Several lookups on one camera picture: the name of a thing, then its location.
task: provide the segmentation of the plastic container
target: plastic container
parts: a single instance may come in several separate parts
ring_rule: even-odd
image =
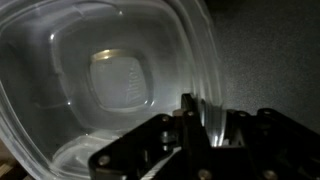
[[[200,0],[4,1],[0,137],[36,179],[89,179],[91,154],[193,93],[222,134],[211,20]]]

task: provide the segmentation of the dark background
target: dark background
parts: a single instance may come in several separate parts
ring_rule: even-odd
[[[274,108],[320,133],[320,1],[207,0],[227,108]]]

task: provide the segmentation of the black mechanism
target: black mechanism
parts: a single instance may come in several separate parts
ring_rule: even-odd
[[[320,136],[272,109],[228,111],[224,145],[211,147],[190,94],[173,116],[159,114],[89,159],[92,180],[319,180]]]

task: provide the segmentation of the black metal bracket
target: black metal bracket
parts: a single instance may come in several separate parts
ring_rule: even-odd
[[[224,144],[212,148],[192,96],[173,116],[157,115],[89,159],[92,180],[138,180],[173,154],[153,179],[313,179],[320,136],[272,109],[228,111]]]

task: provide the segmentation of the screw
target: screw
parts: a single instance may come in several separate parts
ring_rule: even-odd
[[[110,157],[109,156],[101,156],[99,158],[99,165],[100,166],[105,166],[110,162]]]
[[[263,176],[267,179],[267,180],[277,180],[278,179],[278,175],[272,171],[272,170],[267,170],[263,172]]]
[[[239,112],[239,116],[241,116],[241,117],[246,117],[247,114],[246,114],[245,112]]]
[[[264,112],[264,114],[271,114],[271,112],[269,110],[264,110],[263,112]]]
[[[169,121],[169,117],[168,117],[168,116],[163,116],[163,117],[162,117],[162,121],[163,121],[163,122]]]
[[[200,180],[210,180],[212,178],[210,171],[208,171],[206,169],[201,169],[198,172],[198,176],[199,176]]]
[[[193,116],[193,115],[194,115],[194,112],[189,111],[189,112],[188,112],[188,115],[189,115],[189,116]]]

